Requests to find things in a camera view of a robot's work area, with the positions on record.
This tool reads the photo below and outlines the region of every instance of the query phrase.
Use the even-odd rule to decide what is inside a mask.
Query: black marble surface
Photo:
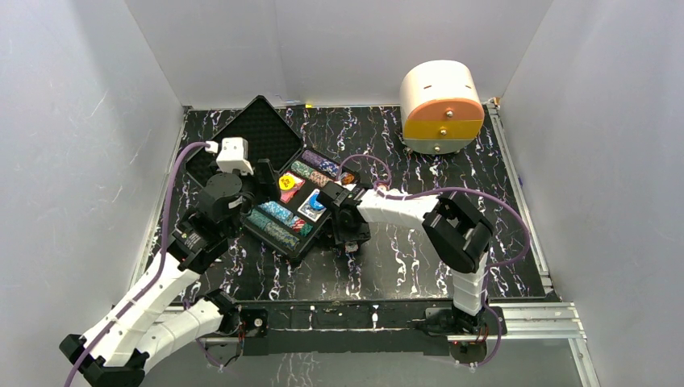
[[[210,139],[238,110],[193,110],[186,116],[181,147]],[[401,115],[396,106],[289,108],[278,110],[288,124],[315,148],[341,161],[355,153],[385,160],[393,188],[409,193],[448,186],[479,189],[517,208],[497,139],[486,117],[480,135],[457,154],[427,156],[407,152],[401,143]],[[361,161],[362,173],[384,177],[380,165]],[[194,204],[200,187],[185,174],[176,180],[172,222]],[[471,198],[496,227],[491,259],[512,258],[522,237],[515,220],[502,207]],[[239,300],[353,300],[444,298],[452,291],[448,268],[421,231],[372,224],[373,238],[354,254],[314,247],[293,267],[251,235],[231,243],[230,250],[181,297],[193,301],[218,287]],[[159,249],[159,239],[153,253]],[[489,283],[494,298],[544,296],[532,252],[513,267],[495,268]]]

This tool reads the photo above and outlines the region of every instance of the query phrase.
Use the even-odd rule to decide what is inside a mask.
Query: black foam
[[[221,144],[225,137],[246,139],[247,160],[255,165],[259,159],[269,159],[279,175],[283,174],[304,144],[262,95],[254,98],[211,140]],[[186,171],[203,187],[215,173],[215,169],[211,167],[215,159],[216,155],[200,149],[186,161]]]

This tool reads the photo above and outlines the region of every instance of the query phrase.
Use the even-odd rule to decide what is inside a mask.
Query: poker chip
[[[309,204],[311,205],[311,208],[313,208],[316,211],[325,210],[325,207],[318,202],[318,198],[319,198],[318,194],[312,195],[309,198]]]

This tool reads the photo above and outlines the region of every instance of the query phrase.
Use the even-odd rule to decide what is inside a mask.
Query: white wall
[[[602,385],[684,384],[684,3],[556,0],[503,98]]]
[[[123,0],[0,4],[0,385],[61,385],[124,294],[181,117]]]
[[[500,96],[552,0],[127,0],[181,103],[397,104],[414,66],[466,63]]]

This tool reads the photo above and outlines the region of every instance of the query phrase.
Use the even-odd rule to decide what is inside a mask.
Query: yellow game piece
[[[294,177],[290,175],[283,175],[278,180],[278,185],[283,191],[289,191],[294,188]]]

